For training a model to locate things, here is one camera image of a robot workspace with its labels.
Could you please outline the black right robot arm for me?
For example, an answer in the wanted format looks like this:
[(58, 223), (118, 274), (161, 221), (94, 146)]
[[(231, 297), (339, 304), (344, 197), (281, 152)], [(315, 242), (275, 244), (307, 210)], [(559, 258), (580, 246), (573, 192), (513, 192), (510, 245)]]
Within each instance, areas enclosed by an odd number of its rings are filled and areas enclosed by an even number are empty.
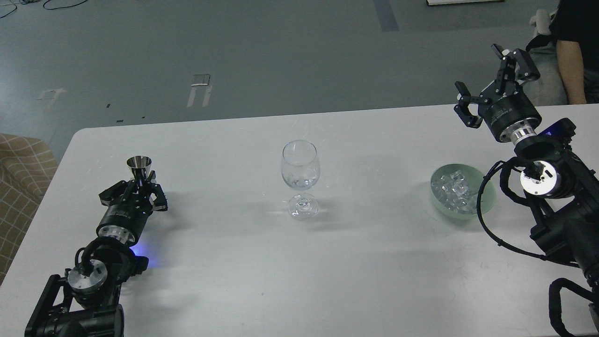
[(559, 336), (570, 337), (572, 333), (562, 320), (562, 289), (586, 299), (593, 324), (598, 324), (598, 179), (572, 150), (576, 126), (569, 118), (536, 131), (542, 118), (523, 91), (525, 83), (541, 76), (530, 54), (497, 44), (492, 50), (500, 60), (496, 78), (477, 95), (471, 94), (464, 83), (456, 82), (459, 94), (454, 110), (465, 126), (479, 128), (486, 124), (495, 141), (514, 145), (515, 156), (491, 167), (483, 177), (479, 194), (499, 173), (503, 194), (531, 210), (535, 225), (530, 238), (542, 254), (516, 248), (492, 233), (482, 216), (481, 196), (475, 206), (477, 217), (499, 247), (580, 269), (587, 288), (566, 278), (558, 278), (548, 288), (550, 324)]

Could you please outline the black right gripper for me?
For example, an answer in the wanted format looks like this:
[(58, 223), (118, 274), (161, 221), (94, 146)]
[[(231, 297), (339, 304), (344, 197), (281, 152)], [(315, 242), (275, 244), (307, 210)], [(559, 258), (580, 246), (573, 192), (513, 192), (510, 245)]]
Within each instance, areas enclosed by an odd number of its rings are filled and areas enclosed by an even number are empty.
[[(470, 128), (479, 128), (483, 118), (495, 141), (507, 143), (511, 141), (512, 130), (522, 123), (533, 129), (541, 124), (541, 115), (523, 92), (523, 85), (537, 81), (541, 73), (527, 51), (512, 51), (498, 44), (492, 44), (491, 49), (500, 60), (496, 78), (479, 96), (471, 95), (465, 83), (456, 81), (458, 102), (454, 111)], [(478, 115), (471, 113), (471, 104), (479, 106)]]

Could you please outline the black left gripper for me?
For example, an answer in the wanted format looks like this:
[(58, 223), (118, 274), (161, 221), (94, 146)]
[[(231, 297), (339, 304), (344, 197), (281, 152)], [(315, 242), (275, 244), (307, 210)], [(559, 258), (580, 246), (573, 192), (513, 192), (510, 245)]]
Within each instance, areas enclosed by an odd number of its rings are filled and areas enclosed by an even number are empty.
[(119, 181), (98, 196), (107, 211), (96, 228), (98, 237), (111, 237), (126, 245), (137, 245), (153, 211), (166, 212), (168, 200), (162, 186), (156, 183), (156, 173), (150, 171), (145, 179), (146, 194), (137, 192), (137, 184)]

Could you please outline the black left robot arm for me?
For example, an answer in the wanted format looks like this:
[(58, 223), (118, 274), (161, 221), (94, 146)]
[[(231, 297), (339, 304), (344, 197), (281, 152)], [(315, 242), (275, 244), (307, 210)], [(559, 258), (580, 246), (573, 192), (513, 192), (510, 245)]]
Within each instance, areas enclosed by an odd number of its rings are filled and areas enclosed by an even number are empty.
[(133, 177), (99, 194), (107, 206), (97, 238), (79, 249), (75, 265), (63, 276), (51, 275), (24, 329), (26, 337), (122, 337), (122, 284), (148, 267), (148, 258), (132, 247), (148, 218), (168, 202), (155, 172), (133, 168)]

